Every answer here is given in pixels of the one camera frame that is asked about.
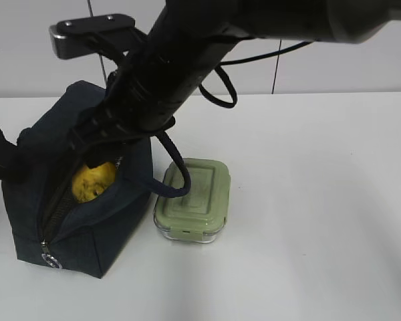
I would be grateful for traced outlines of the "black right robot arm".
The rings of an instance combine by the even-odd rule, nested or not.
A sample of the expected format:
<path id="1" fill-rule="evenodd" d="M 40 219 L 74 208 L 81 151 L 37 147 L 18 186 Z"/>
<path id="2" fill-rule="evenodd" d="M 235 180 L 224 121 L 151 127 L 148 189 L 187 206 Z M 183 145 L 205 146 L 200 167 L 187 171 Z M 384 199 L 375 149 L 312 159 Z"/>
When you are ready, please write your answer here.
<path id="1" fill-rule="evenodd" d="M 97 165 L 98 146 L 154 136 L 240 42 L 291 39 L 362 43 L 401 1 L 167 1 L 140 44 L 114 53 L 105 98 L 70 130 L 70 158 Z"/>

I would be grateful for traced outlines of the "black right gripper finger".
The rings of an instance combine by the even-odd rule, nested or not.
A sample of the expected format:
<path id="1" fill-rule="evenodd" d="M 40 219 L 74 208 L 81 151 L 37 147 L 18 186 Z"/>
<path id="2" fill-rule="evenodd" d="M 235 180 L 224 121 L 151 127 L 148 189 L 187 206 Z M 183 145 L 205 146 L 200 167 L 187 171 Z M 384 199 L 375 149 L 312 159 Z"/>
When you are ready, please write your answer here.
<path id="1" fill-rule="evenodd" d="M 103 146 L 95 146 L 86 153 L 86 166 L 94 169 L 110 160 L 110 153 Z"/>

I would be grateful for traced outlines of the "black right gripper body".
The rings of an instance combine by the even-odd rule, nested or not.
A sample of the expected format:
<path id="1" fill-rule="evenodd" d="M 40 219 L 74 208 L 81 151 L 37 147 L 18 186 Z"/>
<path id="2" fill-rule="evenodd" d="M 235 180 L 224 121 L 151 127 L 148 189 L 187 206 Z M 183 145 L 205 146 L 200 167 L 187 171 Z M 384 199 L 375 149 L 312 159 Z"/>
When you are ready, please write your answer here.
<path id="1" fill-rule="evenodd" d="M 154 136 L 174 126 L 177 74 L 164 69 L 120 68 L 105 98 L 80 115 L 69 136 L 72 149 L 86 158 L 95 146 Z"/>

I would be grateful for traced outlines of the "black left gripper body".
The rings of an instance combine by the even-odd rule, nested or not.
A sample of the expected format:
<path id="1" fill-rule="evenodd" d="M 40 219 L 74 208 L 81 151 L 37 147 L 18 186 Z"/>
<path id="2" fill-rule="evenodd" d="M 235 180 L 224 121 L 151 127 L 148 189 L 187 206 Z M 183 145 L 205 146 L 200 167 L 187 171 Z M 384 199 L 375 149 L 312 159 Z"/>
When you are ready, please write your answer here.
<path id="1" fill-rule="evenodd" d="M 23 159 L 18 148 L 10 143 L 0 129 L 0 180 L 10 183 L 23 182 Z"/>

